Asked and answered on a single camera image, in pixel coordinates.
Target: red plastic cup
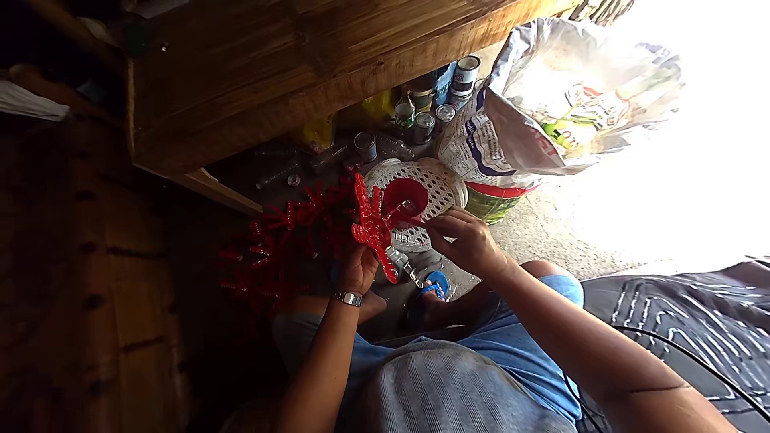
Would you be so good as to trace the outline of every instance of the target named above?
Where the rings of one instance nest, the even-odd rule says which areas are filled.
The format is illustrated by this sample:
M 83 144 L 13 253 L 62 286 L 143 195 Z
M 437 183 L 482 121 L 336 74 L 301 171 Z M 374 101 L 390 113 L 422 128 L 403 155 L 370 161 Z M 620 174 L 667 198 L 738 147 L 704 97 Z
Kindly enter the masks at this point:
M 385 187 L 385 213 L 395 210 L 405 200 L 412 202 L 407 217 L 417 218 L 428 207 L 428 190 L 422 183 L 408 177 L 390 181 Z

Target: yellow plastic bag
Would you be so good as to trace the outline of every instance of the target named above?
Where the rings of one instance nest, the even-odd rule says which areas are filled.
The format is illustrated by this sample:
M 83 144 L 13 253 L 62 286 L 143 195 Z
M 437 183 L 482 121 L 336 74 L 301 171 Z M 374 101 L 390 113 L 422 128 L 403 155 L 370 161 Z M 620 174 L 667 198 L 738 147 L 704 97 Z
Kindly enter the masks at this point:
M 395 116 L 395 102 L 393 90 L 388 89 L 353 104 L 340 111 L 340 128 L 380 128 Z
M 318 154 L 334 143 L 336 113 L 319 117 L 289 133 L 291 139 L 303 150 Z

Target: concrete floor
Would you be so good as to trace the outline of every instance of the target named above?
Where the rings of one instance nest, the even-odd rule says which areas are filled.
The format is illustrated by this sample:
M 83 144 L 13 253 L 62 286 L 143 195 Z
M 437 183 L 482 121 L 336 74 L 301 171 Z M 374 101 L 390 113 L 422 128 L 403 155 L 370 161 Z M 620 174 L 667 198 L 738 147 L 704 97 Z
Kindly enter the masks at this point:
M 522 199 L 492 226 L 512 257 L 551 260 L 585 279 L 770 252 L 770 152 L 752 132 L 766 124 L 766 80 L 751 41 L 765 37 L 745 25 L 729 32 L 738 22 L 720 19 L 686 2 L 647 0 L 612 26 L 680 53 L 688 84 L 681 109 L 648 139 L 578 175 L 549 176 Z M 482 50 L 488 67 L 500 45 Z

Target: gray shirt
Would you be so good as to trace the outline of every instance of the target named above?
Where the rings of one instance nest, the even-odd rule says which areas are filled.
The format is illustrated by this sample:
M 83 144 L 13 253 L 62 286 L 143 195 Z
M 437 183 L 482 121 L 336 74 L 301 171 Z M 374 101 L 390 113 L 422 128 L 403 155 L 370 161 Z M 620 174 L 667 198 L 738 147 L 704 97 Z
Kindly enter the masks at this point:
M 394 351 L 341 415 L 350 431 L 576 432 L 492 360 L 440 340 Z

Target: person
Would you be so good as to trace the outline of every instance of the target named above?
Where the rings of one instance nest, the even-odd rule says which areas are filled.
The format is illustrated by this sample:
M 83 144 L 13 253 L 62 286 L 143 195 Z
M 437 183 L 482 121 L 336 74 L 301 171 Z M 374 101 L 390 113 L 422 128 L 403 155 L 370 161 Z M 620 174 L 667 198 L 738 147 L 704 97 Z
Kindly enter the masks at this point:
M 576 431 L 574 383 L 618 431 L 735 431 L 666 364 L 585 311 L 566 270 L 518 264 L 462 209 L 427 221 L 427 232 L 435 250 L 483 283 L 453 302 L 422 295 L 426 326 L 460 320 L 490 297 L 499 297 L 495 315 L 457 342 L 367 343 L 357 325 L 384 301 L 369 292 L 377 259 L 360 246 L 337 286 L 363 297 L 361 307 L 305 300 L 273 322 L 294 373 L 274 431 Z

